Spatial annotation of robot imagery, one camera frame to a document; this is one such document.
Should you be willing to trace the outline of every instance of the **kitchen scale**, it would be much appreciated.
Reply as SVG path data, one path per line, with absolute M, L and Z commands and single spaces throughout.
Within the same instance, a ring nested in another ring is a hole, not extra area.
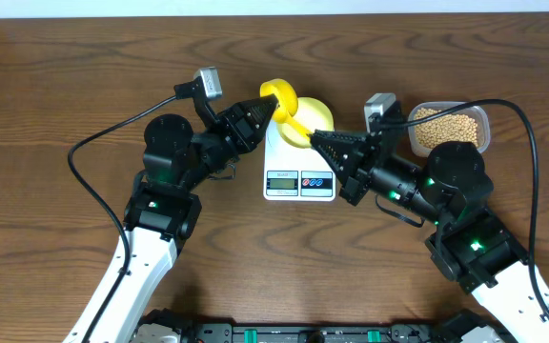
M 294 119 L 311 131 L 334 129 L 330 111 L 312 98 L 298 98 Z M 302 143 L 300 136 L 286 126 L 271 121 L 266 130 L 264 197 L 287 201 L 334 200 L 336 178 L 332 169 L 306 139 Z

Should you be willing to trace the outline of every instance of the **yellow spoon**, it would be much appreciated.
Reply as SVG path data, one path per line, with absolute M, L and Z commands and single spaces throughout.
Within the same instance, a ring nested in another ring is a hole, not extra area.
M 292 85 L 283 79 L 264 82 L 259 88 L 259 96 L 271 94 L 278 99 L 278 108 L 274 110 L 273 120 L 279 124 L 289 124 L 308 139 L 308 134 L 311 132 L 294 119 L 297 112 L 297 95 Z

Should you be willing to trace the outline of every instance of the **white arm segment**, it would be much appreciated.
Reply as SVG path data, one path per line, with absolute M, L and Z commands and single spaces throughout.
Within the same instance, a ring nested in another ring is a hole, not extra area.
M 103 312 L 91 335 L 91 343 L 128 343 L 139 318 L 143 314 L 153 290 L 173 267 L 177 247 L 173 240 L 160 239 L 160 233 L 135 228 L 126 232 L 131 245 L 130 275 L 124 276 L 107 309 Z M 77 323 L 63 342 L 81 342 L 94 315 L 112 288 L 124 262 L 122 240 L 113 255 L 101 283 Z
M 549 308 L 549 288 L 541 278 L 537 266 L 539 291 Z M 489 289 L 485 284 L 472 295 L 480 305 L 492 313 L 514 336 L 518 343 L 549 342 L 549 321 L 542 319 L 529 279 L 529 268 L 516 262 L 495 276 L 498 284 Z

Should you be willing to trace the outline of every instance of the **container of beans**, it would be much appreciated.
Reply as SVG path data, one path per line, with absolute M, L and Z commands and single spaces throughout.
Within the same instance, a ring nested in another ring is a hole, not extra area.
M 415 107 L 408 121 L 420 119 L 442 110 L 463 104 L 456 101 L 427 102 Z M 408 128 L 412 151 L 427 157 L 438 144 L 448 141 L 472 142 L 483 153 L 491 142 L 488 116 L 479 106 L 445 115 L 430 122 Z

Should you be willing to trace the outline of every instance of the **green connector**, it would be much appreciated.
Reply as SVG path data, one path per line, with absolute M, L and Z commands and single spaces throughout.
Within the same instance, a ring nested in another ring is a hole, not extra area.
M 256 330 L 245 330 L 245 343 L 257 343 Z
M 378 343 L 378 342 L 380 342 L 380 332 L 379 331 L 368 332 L 368 343 Z

